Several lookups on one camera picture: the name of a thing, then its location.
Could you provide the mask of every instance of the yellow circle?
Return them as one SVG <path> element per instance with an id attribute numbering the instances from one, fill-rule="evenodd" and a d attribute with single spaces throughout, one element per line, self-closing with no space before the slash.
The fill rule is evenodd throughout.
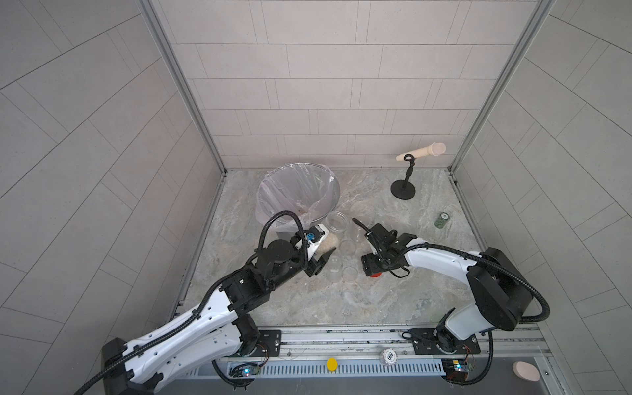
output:
<path id="1" fill-rule="evenodd" d="M 327 360 L 327 369 L 329 369 L 330 372 L 333 372 L 336 369 L 338 369 L 338 361 L 336 361 L 335 358 L 329 358 Z"/>

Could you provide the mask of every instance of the tiled wall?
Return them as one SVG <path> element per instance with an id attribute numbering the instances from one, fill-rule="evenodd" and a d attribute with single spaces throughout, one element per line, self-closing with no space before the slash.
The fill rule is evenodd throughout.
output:
<path id="1" fill-rule="evenodd" d="M 558 0 L 456 178 L 575 393 L 632 394 L 632 3 Z"/>
<path id="2" fill-rule="evenodd" d="M 0 392 L 69 394 L 167 319 L 220 172 L 135 2 L 3 0 L 0 48 Z"/>
<path id="3" fill-rule="evenodd" d="M 154 5 L 227 167 L 444 167 L 535 1 Z"/>

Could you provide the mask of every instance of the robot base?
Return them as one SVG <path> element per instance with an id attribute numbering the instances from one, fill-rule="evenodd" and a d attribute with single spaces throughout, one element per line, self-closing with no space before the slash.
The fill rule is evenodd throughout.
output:
<path id="1" fill-rule="evenodd" d="M 446 353 L 443 351 L 439 344 L 436 341 L 430 340 L 433 338 L 433 333 L 436 328 L 412 328 L 408 329 L 408 332 L 411 333 L 413 338 L 413 348 L 415 349 L 416 355 L 436 355 L 437 352 L 444 354 L 467 354 L 468 350 L 465 348 L 467 346 L 470 351 L 469 354 L 480 354 L 480 347 L 478 345 L 478 340 L 476 339 L 476 335 L 470 336 L 469 339 L 465 341 L 456 340 L 456 351 L 454 353 Z"/>

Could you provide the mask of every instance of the clear plastic cup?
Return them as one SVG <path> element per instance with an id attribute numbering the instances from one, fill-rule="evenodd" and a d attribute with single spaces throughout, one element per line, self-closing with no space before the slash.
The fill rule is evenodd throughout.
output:
<path id="1" fill-rule="evenodd" d="M 343 260 L 339 257 L 330 257 L 324 269 L 325 278 L 330 283 L 337 283 L 343 278 Z"/>
<path id="2" fill-rule="evenodd" d="M 358 269 L 355 267 L 345 267 L 343 270 L 343 281 L 346 283 L 353 283 L 358 279 Z"/>
<path id="3" fill-rule="evenodd" d="M 369 219 L 367 216 L 354 216 L 355 219 L 358 219 L 360 222 L 362 222 L 367 228 L 371 228 L 372 224 L 369 224 Z M 366 231 L 364 229 L 362 229 L 361 227 L 359 227 L 355 222 L 351 222 L 351 229 L 352 232 L 350 232 L 350 238 L 355 241 L 356 243 L 361 243 L 363 241 L 366 241 L 367 238 L 364 237 Z"/>
<path id="4" fill-rule="evenodd" d="M 356 243 L 353 240 L 345 239 L 340 242 L 338 250 L 340 250 L 340 254 L 344 255 L 345 257 L 353 256 L 356 250 Z"/>
<path id="5" fill-rule="evenodd" d="M 342 234 L 347 230 L 349 220 L 340 211 L 332 211 L 325 217 L 325 226 L 331 233 Z"/>

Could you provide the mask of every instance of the mounting plate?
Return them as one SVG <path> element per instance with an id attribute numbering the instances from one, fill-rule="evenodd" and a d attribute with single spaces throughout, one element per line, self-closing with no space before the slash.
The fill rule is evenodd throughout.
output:
<path id="1" fill-rule="evenodd" d="M 408 332 L 413 335 L 419 337 L 432 337 L 432 333 L 435 331 L 435 328 L 412 328 L 408 329 Z M 480 354 L 480 347 L 478 345 L 478 340 L 476 339 L 476 335 L 472 335 L 466 341 L 457 341 L 458 346 L 455 354 L 466 354 L 467 350 L 465 346 L 470 349 L 470 354 Z M 444 353 L 440 348 L 437 347 L 436 343 L 431 344 L 428 341 L 427 344 L 423 344 L 421 341 L 413 340 L 413 348 L 415 349 L 416 355 L 436 355 L 438 353 L 443 353 L 446 355 L 451 355 Z"/>

